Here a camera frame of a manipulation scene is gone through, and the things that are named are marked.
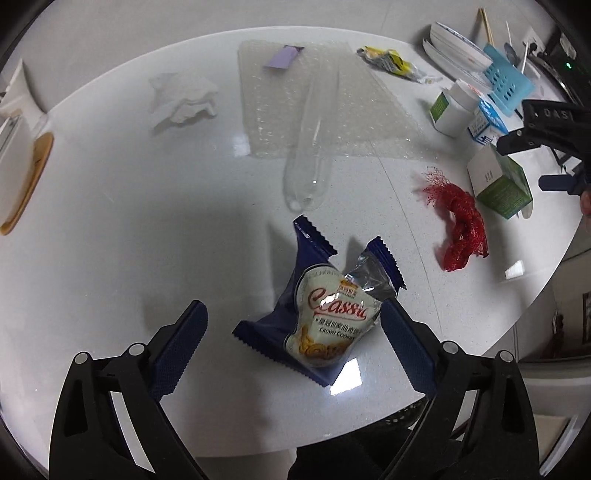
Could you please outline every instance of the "wooden tray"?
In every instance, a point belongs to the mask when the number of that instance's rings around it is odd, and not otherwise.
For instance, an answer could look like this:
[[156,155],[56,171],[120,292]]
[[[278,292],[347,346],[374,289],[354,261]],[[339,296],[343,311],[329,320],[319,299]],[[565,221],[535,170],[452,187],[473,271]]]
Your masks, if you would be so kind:
[[52,146],[53,134],[51,132],[43,134],[35,140],[33,151],[33,162],[35,164],[33,176],[16,213],[11,219],[7,220],[2,226],[0,226],[0,233],[2,235],[8,235],[10,232],[12,232],[18,221],[21,219],[22,213],[25,211],[29,200],[31,200],[31,196],[33,195],[35,187],[41,178],[41,174],[43,173],[43,169],[45,168],[47,159],[49,158],[49,153],[51,152]]

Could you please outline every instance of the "blue plastic basket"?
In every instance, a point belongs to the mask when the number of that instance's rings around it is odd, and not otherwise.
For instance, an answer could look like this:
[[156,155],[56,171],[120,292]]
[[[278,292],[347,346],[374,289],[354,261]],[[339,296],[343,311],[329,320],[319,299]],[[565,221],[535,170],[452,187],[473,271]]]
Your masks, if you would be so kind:
[[492,58],[492,65],[484,72],[492,83],[490,97],[501,112],[511,116],[521,101],[534,91],[534,84],[492,45],[486,45],[484,51]]

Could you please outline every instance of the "blue gripper pad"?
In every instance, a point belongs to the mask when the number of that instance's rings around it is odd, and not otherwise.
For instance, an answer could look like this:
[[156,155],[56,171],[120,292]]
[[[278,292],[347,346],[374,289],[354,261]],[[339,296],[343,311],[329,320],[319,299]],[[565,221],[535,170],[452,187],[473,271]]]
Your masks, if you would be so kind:
[[194,301],[177,322],[169,325],[176,331],[162,348],[152,366],[150,397],[160,401],[164,395],[174,392],[189,360],[195,353],[207,329],[207,308]]
[[398,308],[390,300],[382,304],[380,313],[382,328],[413,388],[417,392],[424,393],[428,398],[433,398],[437,391],[435,365],[412,326]]

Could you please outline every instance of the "yellow snack wrapper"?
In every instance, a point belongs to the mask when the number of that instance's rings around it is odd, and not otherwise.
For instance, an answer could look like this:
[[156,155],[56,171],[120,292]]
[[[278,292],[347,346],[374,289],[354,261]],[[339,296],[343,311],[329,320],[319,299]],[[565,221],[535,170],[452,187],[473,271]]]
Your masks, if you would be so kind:
[[413,82],[430,85],[441,80],[441,77],[427,75],[422,70],[419,70],[415,65],[404,60],[396,50],[380,50],[374,47],[363,47],[357,51],[357,55],[380,70],[407,78]]

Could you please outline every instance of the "green label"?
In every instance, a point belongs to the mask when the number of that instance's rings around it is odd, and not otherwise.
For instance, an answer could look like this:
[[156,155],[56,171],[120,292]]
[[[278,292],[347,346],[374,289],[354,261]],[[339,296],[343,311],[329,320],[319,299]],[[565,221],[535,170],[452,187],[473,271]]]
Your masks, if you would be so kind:
[[502,176],[490,184],[478,195],[477,199],[507,219],[531,202],[531,196],[506,176]]
[[435,100],[435,103],[431,107],[431,116],[433,117],[434,122],[437,122],[437,120],[441,118],[448,105],[449,102],[443,93],[437,97],[437,100]]

